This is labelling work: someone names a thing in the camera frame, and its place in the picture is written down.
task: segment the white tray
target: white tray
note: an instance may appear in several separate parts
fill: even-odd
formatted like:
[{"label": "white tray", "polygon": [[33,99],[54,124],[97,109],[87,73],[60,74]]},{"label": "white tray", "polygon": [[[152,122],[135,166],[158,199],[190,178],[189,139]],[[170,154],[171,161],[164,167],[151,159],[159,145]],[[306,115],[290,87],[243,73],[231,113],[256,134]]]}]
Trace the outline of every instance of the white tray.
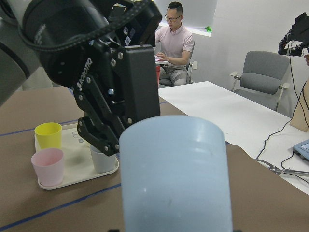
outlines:
[{"label": "white tray", "polygon": [[[64,178],[60,185],[45,187],[38,180],[42,189],[52,190],[76,184],[114,173],[119,168],[119,161],[115,159],[115,168],[112,171],[98,174],[93,166],[89,143],[77,133],[77,124],[62,126],[62,150],[64,153]],[[34,135],[35,150],[40,150],[40,145]]]}]

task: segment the yellow cup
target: yellow cup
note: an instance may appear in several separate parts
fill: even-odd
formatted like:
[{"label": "yellow cup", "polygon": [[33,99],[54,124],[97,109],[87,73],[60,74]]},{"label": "yellow cup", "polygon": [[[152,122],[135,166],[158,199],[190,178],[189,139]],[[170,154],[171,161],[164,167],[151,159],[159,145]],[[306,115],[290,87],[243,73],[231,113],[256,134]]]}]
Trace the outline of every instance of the yellow cup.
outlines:
[{"label": "yellow cup", "polygon": [[61,149],[62,126],[59,123],[47,122],[34,129],[41,149],[55,147]]}]

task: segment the green object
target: green object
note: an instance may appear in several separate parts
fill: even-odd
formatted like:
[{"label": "green object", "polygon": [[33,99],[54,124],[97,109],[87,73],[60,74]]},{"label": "green object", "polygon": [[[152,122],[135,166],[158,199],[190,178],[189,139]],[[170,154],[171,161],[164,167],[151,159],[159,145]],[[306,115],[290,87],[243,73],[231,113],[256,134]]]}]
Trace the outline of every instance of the green object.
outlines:
[{"label": "green object", "polygon": [[212,29],[211,29],[211,27],[210,27],[210,26],[206,27],[205,29],[206,29],[206,30],[207,30],[207,32],[209,32],[209,33],[211,33],[211,32],[212,32]]}]

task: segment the brown table surface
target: brown table surface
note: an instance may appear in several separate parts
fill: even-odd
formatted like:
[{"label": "brown table surface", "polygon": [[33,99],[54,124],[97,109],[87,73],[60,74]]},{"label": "brown table surface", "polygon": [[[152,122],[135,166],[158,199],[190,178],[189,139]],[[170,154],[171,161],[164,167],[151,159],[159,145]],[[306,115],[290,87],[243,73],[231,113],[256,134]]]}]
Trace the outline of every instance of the brown table surface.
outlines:
[{"label": "brown table surface", "polygon": [[[160,99],[161,115],[183,114]],[[44,122],[76,123],[83,112],[64,87],[15,93],[0,107],[0,231],[124,232],[120,170],[71,186],[43,190],[30,158],[33,129]],[[228,144],[234,229],[307,231],[309,196]]]}]

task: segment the white cup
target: white cup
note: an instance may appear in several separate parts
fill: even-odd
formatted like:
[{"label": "white cup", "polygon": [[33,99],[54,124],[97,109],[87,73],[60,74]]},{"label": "white cup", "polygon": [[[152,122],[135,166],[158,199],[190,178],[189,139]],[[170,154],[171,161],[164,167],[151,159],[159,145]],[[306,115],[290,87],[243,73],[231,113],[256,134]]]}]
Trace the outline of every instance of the white cup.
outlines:
[{"label": "white cup", "polygon": [[40,150],[31,157],[31,163],[42,186],[57,186],[63,181],[64,155],[62,150],[58,148]]},{"label": "white cup", "polygon": [[226,146],[213,123],[159,116],[119,140],[126,232],[233,230]]},{"label": "white cup", "polygon": [[92,162],[98,173],[106,173],[115,169],[116,154],[107,156],[93,145],[90,145]]}]

